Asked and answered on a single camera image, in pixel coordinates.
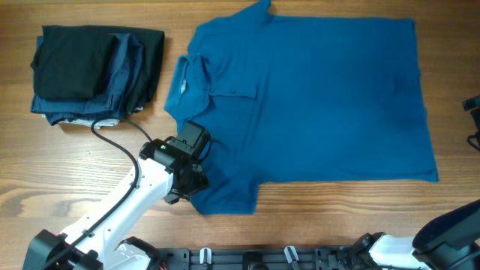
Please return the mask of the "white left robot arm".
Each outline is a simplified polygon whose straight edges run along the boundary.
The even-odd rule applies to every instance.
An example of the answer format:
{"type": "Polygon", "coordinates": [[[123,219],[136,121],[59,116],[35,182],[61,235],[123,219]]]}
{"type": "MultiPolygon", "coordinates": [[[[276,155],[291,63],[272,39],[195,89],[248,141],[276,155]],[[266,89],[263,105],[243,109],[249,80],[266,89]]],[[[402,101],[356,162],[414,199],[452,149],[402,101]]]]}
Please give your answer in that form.
{"type": "Polygon", "coordinates": [[[44,229],[30,242],[24,269],[162,269],[160,251],[128,233],[160,200],[175,204],[209,184],[201,163],[209,139],[146,142],[130,172],[100,205],[58,235],[44,229]]]}

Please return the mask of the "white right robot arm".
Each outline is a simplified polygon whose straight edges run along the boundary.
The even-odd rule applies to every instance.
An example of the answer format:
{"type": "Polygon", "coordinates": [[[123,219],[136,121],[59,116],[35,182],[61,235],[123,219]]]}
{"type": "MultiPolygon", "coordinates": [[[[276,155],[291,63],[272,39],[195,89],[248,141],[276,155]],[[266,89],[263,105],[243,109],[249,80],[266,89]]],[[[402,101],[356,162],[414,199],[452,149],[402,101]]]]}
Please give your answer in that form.
{"type": "Polygon", "coordinates": [[[366,234],[349,250],[351,269],[479,270],[479,201],[440,215],[413,237],[366,234]]]}

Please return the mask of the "blue polo shirt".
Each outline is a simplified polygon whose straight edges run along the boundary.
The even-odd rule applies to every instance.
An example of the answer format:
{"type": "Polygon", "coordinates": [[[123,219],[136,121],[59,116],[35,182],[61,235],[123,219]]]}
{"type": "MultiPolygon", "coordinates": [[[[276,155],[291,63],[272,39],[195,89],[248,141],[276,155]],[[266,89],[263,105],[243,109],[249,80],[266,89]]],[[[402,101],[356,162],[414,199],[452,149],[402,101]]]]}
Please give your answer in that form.
{"type": "Polygon", "coordinates": [[[261,184],[439,179],[411,19],[276,16],[199,25],[164,105],[212,137],[204,215],[255,211],[261,184]]]}

